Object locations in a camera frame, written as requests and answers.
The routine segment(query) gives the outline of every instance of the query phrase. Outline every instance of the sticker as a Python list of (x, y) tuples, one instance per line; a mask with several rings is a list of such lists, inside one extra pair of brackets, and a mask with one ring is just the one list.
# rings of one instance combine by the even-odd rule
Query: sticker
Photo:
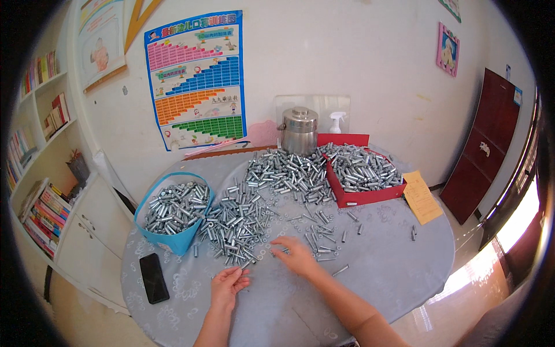
[(166, 245), (166, 244), (164, 244), (164, 243), (160, 243), (160, 242), (159, 242), (159, 243), (158, 243), (158, 247), (160, 247), (160, 248), (162, 248), (162, 249), (165, 249), (165, 250), (171, 252), (170, 246), (168, 246), (168, 245)]
[(515, 104), (521, 106), (522, 105), (522, 90), (518, 87), (514, 88), (514, 98), (513, 101)]

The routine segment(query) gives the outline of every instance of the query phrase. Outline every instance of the pink picture frame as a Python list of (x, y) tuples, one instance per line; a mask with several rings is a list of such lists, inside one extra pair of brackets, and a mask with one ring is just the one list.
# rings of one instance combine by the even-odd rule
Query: pink picture frame
[(457, 77), (459, 50), (459, 39), (440, 22), (436, 64), (453, 77)]

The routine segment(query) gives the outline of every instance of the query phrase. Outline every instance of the tile floor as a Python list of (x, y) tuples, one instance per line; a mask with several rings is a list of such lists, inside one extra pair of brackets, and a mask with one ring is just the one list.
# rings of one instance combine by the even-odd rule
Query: tile floor
[[(474, 216), (459, 225), (442, 206), (455, 236), (455, 263), (443, 292), (392, 324), (413, 346), (454, 346), (482, 315), (509, 295), (497, 253), (478, 253), (482, 229)], [(46, 263), (22, 237), (16, 237), (41, 305), (71, 346), (156, 346), (134, 320), (115, 313), (52, 274), (51, 304), (42, 298)]]

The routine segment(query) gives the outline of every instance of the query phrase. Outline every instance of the table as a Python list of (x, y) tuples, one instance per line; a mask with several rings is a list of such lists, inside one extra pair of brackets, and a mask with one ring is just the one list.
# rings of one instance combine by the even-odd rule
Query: table
[[(389, 155), (382, 149), (370, 148)], [(223, 189), (233, 185), (233, 177), (243, 178), (252, 157), (252, 152), (245, 152), (186, 160), (172, 165), (160, 177), (175, 171), (201, 175), (217, 194), (217, 203)], [(411, 171), (405, 163), (393, 163), (402, 172)], [(279, 206), (274, 209), (290, 217), (306, 212), (288, 195), (279, 196)], [(263, 197), (269, 198), (266, 189)], [(313, 204), (309, 208), (316, 210)], [(356, 234), (357, 224), (346, 214), (347, 210), (364, 223), (362, 235)], [(337, 260), (320, 264), (331, 273), (349, 264), (348, 270), (336, 279), (375, 306), (387, 321), (397, 320), (442, 291), (455, 257), (453, 233), (445, 215), (420, 226), (402, 199), (341, 211), (331, 201), (323, 211), (335, 217), (329, 225), (338, 226), (336, 239), (341, 250)], [(312, 223), (306, 218), (303, 222), (292, 224), (276, 218), (268, 230), (269, 240), (279, 234), (302, 237)], [(414, 242), (413, 225), (418, 231)], [(342, 244), (345, 229), (350, 232)], [(327, 247), (335, 246), (331, 241), (322, 242)], [(208, 241), (199, 244), (195, 240), (194, 244), (199, 245), (198, 258), (191, 250), (179, 257), (146, 241), (136, 228), (129, 233), (122, 261), (123, 297), (133, 319), (158, 345), (193, 345), (210, 305), (211, 278), (224, 268), (224, 259), (214, 259)], [(230, 346), (338, 346), (351, 339), (321, 296), (273, 258), (269, 247), (259, 243), (255, 248), (255, 255), (262, 254), (263, 259), (248, 267), (251, 285), (238, 294)], [(170, 293), (169, 300), (155, 305), (147, 301), (139, 267), (139, 258), (150, 253), (158, 254)]]

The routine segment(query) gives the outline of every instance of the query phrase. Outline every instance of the door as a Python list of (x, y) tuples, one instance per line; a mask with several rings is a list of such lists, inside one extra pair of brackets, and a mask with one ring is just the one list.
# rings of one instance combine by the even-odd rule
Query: door
[(476, 210), (505, 159), (518, 119), (513, 99), (514, 85), (486, 69), (470, 135), (440, 194), (461, 224)]
[(65, 232), (56, 264), (91, 291), (125, 307), (120, 283), (121, 259), (107, 249), (77, 216)]
[(102, 177), (95, 180), (79, 204), (77, 216), (101, 243), (120, 259), (123, 257), (125, 240), (133, 224)]

